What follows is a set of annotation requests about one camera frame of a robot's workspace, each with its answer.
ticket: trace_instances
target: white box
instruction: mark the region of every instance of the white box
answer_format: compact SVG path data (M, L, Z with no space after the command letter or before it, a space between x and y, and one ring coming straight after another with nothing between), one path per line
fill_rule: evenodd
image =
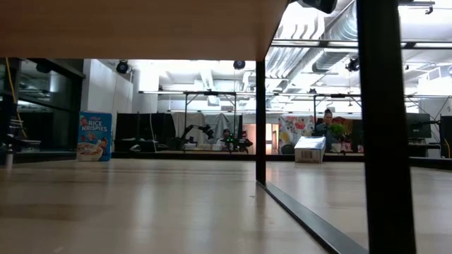
M301 137L295 145L295 161L322 163L325 146L325 137Z

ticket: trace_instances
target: poster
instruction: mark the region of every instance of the poster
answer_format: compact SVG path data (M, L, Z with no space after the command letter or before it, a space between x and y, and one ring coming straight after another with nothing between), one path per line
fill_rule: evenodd
M313 116L279 116L279 153L293 155L295 145L302 136L314 131Z
M107 162L112 146L112 115L80 112L78 122L77 160Z

